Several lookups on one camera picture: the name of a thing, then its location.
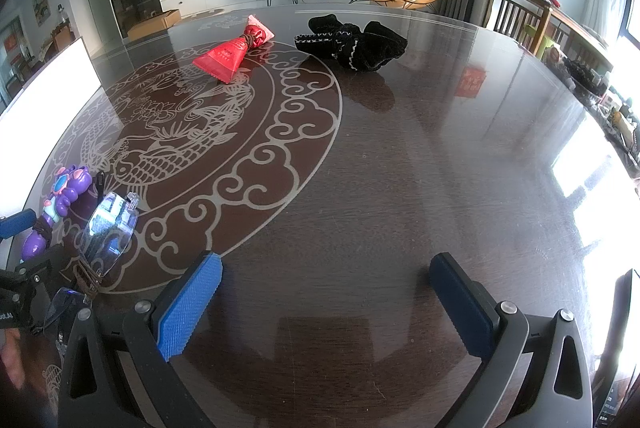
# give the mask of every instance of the purple toy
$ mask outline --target purple toy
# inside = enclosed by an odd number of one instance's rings
[[[92,179],[86,166],[69,168],[64,166],[56,172],[56,182],[51,187],[51,193],[44,201],[42,215],[36,221],[33,231],[22,245],[22,259],[28,261],[42,253],[51,240],[53,225],[66,217],[69,206],[78,200],[81,193],[91,186]]]

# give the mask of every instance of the blue gripper pad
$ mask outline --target blue gripper pad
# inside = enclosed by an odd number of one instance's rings
[[[488,360],[494,353],[500,316],[495,301],[476,287],[449,253],[439,253],[429,265],[429,282],[449,315],[466,350]]]
[[[8,239],[21,231],[31,228],[36,223],[36,212],[27,208],[17,214],[0,219],[0,240]]]
[[[204,256],[158,322],[158,349],[169,361],[181,354],[222,279],[222,260]]]

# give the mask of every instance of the metal bolt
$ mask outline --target metal bolt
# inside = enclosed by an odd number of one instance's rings
[[[78,311],[78,319],[82,322],[88,320],[91,316],[91,309],[89,307],[84,307],[83,309]]]
[[[506,314],[515,314],[516,312],[518,312],[518,308],[513,302],[500,303],[500,309],[502,309],[502,312]]]
[[[133,309],[135,309],[136,313],[139,314],[147,313],[149,312],[149,309],[151,309],[151,302],[149,302],[149,300],[140,300],[138,303],[136,303]]]
[[[560,317],[561,317],[565,322],[572,322],[572,321],[574,321],[574,314],[573,314],[569,309],[561,309],[561,310],[560,310]]]

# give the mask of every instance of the red package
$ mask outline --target red package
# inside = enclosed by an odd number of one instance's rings
[[[247,50],[260,47],[273,36],[274,34],[265,25],[253,15],[249,15],[246,28],[241,36],[220,44],[197,57],[193,60],[193,65],[215,76],[215,78],[229,83],[238,71]]]

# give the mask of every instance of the red sign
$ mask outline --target red sign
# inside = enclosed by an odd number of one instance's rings
[[[11,51],[14,47],[18,45],[18,41],[15,37],[15,33],[10,34],[8,37],[4,39],[4,48],[8,51]]]
[[[458,83],[456,96],[475,98],[480,92],[482,82],[486,78],[486,71],[477,67],[465,67]]]

